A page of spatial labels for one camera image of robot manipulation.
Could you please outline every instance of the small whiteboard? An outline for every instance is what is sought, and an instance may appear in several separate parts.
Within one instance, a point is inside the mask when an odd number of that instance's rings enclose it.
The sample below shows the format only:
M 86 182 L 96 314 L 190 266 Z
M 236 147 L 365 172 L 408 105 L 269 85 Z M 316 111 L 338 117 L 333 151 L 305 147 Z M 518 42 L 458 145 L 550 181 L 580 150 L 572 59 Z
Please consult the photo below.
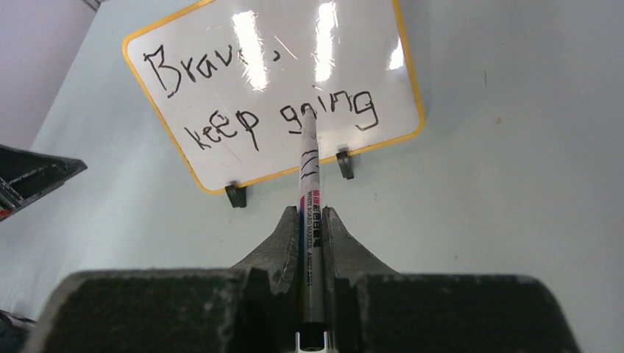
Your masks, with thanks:
M 324 161 L 425 122 L 398 0 L 201 1 L 123 53 L 208 193 L 296 171 L 308 104 Z

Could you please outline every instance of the black clip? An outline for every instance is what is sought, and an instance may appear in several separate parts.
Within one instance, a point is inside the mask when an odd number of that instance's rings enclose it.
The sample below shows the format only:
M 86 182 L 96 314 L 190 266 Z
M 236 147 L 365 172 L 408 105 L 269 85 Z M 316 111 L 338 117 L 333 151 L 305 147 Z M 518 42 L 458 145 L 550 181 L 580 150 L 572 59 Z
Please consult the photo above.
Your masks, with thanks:
M 239 188 L 235 183 L 225 187 L 225 193 L 227 198 L 230 199 L 230 203 L 234 208 L 247 207 L 247 186 Z
M 355 175 L 353 173 L 353 163 L 351 161 L 351 156 L 349 156 L 349 151 L 338 152 L 336 154 L 336 159 L 338 160 L 342 177 L 346 180 L 353 179 Z

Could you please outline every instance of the white table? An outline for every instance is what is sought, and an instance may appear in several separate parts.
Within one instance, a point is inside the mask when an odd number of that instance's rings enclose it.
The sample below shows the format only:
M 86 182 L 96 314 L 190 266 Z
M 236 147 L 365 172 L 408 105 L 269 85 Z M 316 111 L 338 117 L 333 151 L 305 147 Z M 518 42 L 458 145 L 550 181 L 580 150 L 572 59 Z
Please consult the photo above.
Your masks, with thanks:
M 67 274 L 227 267 L 297 197 L 199 191 L 121 56 L 191 1 L 102 5 L 34 150 L 89 169 L 0 225 L 0 307 L 34 318 Z M 585 352 L 624 352 L 624 36 L 619 0 L 403 0 L 428 107 L 415 140 L 322 169 L 323 201 L 404 272 L 527 274 Z

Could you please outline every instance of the marker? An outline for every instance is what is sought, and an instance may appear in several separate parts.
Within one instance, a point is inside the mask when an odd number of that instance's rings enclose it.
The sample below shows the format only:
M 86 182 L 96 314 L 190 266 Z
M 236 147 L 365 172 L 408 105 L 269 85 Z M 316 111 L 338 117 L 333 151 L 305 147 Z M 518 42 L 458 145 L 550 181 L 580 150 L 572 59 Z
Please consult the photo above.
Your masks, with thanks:
M 325 284 L 321 238 L 321 183 L 316 119 L 305 108 L 299 168 L 300 240 L 303 257 L 303 320 L 299 326 L 299 349 L 317 352 L 325 347 Z

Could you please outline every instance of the yellow border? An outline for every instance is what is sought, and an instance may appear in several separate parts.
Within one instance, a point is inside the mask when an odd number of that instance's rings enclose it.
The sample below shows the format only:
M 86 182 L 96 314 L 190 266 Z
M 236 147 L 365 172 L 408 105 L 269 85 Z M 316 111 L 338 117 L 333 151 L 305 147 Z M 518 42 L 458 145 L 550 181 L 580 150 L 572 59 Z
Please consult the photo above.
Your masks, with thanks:
M 165 17 L 165 18 L 163 18 L 163 19 L 161 19 L 159 21 L 154 22 L 153 24 L 151 24 L 151 25 L 149 25 L 147 27 L 144 27 L 143 29 L 139 29 L 137 32 L 134 32 L 131 35 L 128 35 L 126 37 L 126 39 L 124 39 L 124 42 L 123 42 L 122 47 L 121 47 L 121 51 L 124 53 L 124 58 L 126 59 L 126 62 L 128 63 L 128 66 L 130 67 L 130 70 L 132 71 L 132 74 L 135 75 L 139 85 L 141 85 L 141 89 L 143 89 L 143 92 L 145 93 L 145 96 L 148 98 L 149 103 L 152 105 L 152 107 L 154 108 L 154 110 L 158 114 L 158 118 L 160 119 L 160 122 L 165 127 L 165 130 L 167 131 L 167 134 L 169 135 L 169 138 L 171 138 L 171 141 L 176 146 L 176 149 L 177 149 L 178 153 L 180 154 L 180 156 L 184 160 L 184 163 L 186 164 L 186 167 L 191 172 L 191 175 L 193 176 L 193 179 L 195 179 L 195 183 L 199 186 L 200 189 L 202 189 L 206 193 L 220 194 L 220 193 L 223 193 L 225 191 L 225 189 L 221 189 L 221 190 L 208 190 L 199 181 L 199 178 L 195 174 L 195 170 L 193 170 L 193 167 L 191 166 L 189 161 L 186 159 L 186 156 L 184 155 L 184 152 L 182 152 L 182 148 L 180 147 L 180 145 L 176 141 L 173 132 L 171 132 L 171 129 L 169 129 L 169 125 L 165 121 L 165 118 L 163 117 L 163 114 L 160 112 L 160 110 L 156 106 L 156 103 L 154 102 L 154 99 L 152 98 L 152 96 L 149 94 L 149 91 L 147 90 L 147 87 L 145 86 L 145 83 L 143 82 L 141 77 L 138 75 L 138 72 L 136 71 L 136 68 L 134 67 L 134 65 L 130 61 L 130 57 L 128 57 L 128 44 L 130 43 L 131 40 L 133 40 L 133 39 L 135 39 L 137 37 L 140 37 L 141 35 L 144 35 L 147 32 L 150 32 L 150 31 L 152 31 L 154 29 L 157 29 L 158 27 L 160 27 L 160 26 L 162 26 L 164 24 L 167 24 L 167 23 L 169 23 L 169 22 L 171 22 L 171 21 L 173 21 L 173 20 L 175 20 L 175 19 L 177 19 L 179 17 L 182 17 L 182 16 L 186 15 L 187 13 L 189 13 L 191 11 L 197 10 L 200 7 L 203 7 L 203 6 L 209 4 L 209 3 L 213 2 L 213 1 L 215 1 L 215 0 L 201 0 L 201 1 L 198 1 L 195 4 L 192 4 L 192 5 L 188 6 L 188 7 L 185 7 L 185 8 L 181 9 L 180 11 L 178 11 L 176 13 L 173 13 L 173 14 L 171 14 L 171 15 L 169 15 L 169 16 L 167 16 L 167 17 Z M 371 151 L 373 149 L 379 149 L 381 147 L 389 146 L 389 145 L 391 145 L 393 143 L 399 143 L 399 142 L 403 142 L 405 140 L 409 140 L 410 138 L 416 137 L 422 131 L 422 129 L 425 127 L 425 110 L 424 110 L 424 108 L 422 106 L 422 99 L 420 97 L 420 90 L 418 88 L 418 79 L 416 78 L 416 69 L 414 68 L 414 61 L 412 60 L 412 56 L 411 56 L 408 36 L 407 36 L 407 32 L 405 30 L 405 23 L 403 22 L 403 14 L 401 13 L 401 6 L 399 4 L 399 0 L 392 0 L 392 4 L 393 4 L 393 7 L 394 7 L 394 14 L 395 14 L 395 16 L 397 18 L 397 26 L 398 26 L 398 29 L 399 29 L 399 36 L 401 37 L 401 43 L 403 44 L 403 54 L 405 55 L 405 61 L 407 62 L 407 66 L 408 66 L 408 73 L 410 75 L 411 87 L 412 87 L 412 91 L 414 92 L 414 100 L 416 101 L 416 108 L 418 109 L 419 125 L 411 134 L 407 134 L 407 135 L 402 136 L 400 138 L 393 138 L 392 140 L 387 140 L 385 142 L 376 143 L 375 145 L 367 146 L 367 147 L 364 147 L 362 149 L 356 149 L 355 151 L 350 151 L 351 154 L 360 154 L 360 153 L 364 153 L 364 152 L 367 152 L 367 151 Z M 333 162 L 334 160 L 336 160 L 336 156 L 325 158 L 324 160 L 321 160 L 321 163 L 325 164 L 325 163 Z M 249 186 L 249 185 L 255 184 L 257 182 L 264 182 L 266 180 L 270 180 L 270 179 L 274 179 L 274 178 L 277 178 L 277 177 L 281 177 L 282 175 L 294 173 L 294 172 L 296 172 L 298 170 L 299 170 L 299 167 L 290 168 L 290 169 L 287 169 L 285 171 L 277 172 L 275 174 L 262 176 L 261 178 L 254 179 L 254 180 L 251 180 L 249 182 L 244 182 L 240 186 L 241 187 L 245 187 L 245 186 Z

